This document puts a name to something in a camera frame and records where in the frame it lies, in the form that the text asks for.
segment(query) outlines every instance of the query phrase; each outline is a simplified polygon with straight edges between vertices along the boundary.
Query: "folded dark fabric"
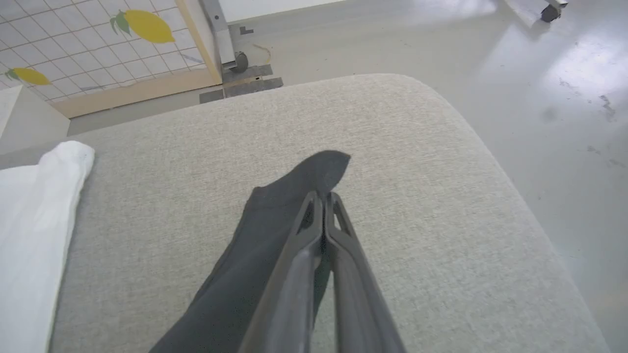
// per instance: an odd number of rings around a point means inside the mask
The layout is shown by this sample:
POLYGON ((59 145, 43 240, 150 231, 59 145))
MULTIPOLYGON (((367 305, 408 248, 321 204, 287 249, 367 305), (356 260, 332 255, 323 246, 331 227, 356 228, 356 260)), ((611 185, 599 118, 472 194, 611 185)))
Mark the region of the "folded dark fabric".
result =
MULTIPOLYGON (((326 195, 350 156, 322 151, 285 176, 253 189, 233 239, 188 310, 151 349, 161 352, 237 352, 306 194, 326 195)), ((315 273, 315 313, 325 292, 326 257, 315 273)))

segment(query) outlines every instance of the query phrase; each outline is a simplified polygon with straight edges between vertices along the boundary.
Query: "black wheel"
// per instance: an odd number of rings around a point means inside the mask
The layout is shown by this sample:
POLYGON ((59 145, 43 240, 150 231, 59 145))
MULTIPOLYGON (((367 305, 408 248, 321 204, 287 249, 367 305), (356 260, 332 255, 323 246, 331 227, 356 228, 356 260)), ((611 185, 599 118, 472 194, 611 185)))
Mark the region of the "black wheel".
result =
POLYGON ((541 11, 541 19, 544 22, 550 23, 559 17, 560 13, 558 12, 558 9, 552 5, 548 5, 548 7, 544 8, 543 11, 541 11))
POLYGON ((249 68, 249 58, 246 57, 245 53, 238 53, 235 56, 235 63, 237 66, 229 69, 235 73, 245 72, 246 69, 249 68))

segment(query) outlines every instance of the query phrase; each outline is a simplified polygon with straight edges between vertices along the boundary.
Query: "white box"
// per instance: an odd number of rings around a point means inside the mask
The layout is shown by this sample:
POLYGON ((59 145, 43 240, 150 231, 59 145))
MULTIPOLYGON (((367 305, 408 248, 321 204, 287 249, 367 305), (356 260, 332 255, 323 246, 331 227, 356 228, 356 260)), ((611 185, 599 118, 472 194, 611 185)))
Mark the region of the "white box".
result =
POLYGON ((0 155, 63 139, 70 120, 20 85, 0 90, 0 155))

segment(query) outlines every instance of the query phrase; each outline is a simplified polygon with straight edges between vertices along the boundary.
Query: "white towel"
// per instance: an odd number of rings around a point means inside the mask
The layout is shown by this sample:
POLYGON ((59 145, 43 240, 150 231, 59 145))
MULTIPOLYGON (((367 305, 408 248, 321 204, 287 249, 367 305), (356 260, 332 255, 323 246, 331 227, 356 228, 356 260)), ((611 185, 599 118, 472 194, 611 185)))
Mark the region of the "white towel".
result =
POLYGON ((75 211, 94 150, 60 143, 0 171, 0 352, 45 353, 75 211))

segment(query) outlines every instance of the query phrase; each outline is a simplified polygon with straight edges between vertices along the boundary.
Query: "yellow lemon print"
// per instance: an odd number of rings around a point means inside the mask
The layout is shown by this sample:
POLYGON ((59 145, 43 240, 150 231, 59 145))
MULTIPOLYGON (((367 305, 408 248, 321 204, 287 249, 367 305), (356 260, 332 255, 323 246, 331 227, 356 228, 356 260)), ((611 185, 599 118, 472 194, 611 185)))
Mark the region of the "yellow lemon print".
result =
POLYGON ((11 80, 26 81, 33 85, 50 85, 48 77, 32 68, 14 67, 4 73, 11 80))
POLYGON ((121 31, 131 35, 130 27, 138 36, 152 43, 168 43, 175 41, 166 21, 148 11, 128 10, 123 13, 119 10, 116 17, 109 20, 109 22, 116 34, 117 26, 121 31))

